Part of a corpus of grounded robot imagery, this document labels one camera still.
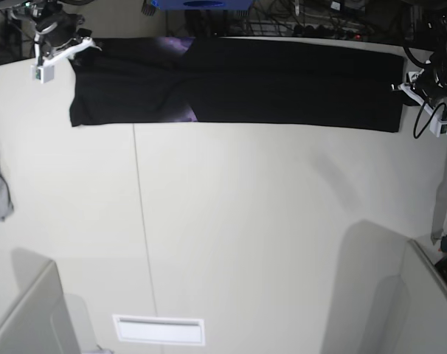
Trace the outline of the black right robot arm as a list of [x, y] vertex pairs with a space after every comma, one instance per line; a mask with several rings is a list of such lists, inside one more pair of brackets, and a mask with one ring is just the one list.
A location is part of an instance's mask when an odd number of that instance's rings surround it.
[[35, 65], [52, 66], [64, 58], [72, 59], [78, 52], [96, 43], [91, 30], [82, 25], [80, 14], [67, 13], [64, 4], [84, 5], [87, 1], [23, 1], [8, 9], [12, 18], [31, 23], [35, 36]]

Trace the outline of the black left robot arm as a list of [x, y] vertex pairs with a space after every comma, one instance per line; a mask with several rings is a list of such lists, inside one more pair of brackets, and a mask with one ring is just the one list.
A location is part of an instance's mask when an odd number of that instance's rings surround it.
[[406, 74], [402, 103], [432, 108], [447, 99], [447, 1], [404, 1], [392, 34], [418, 70]]

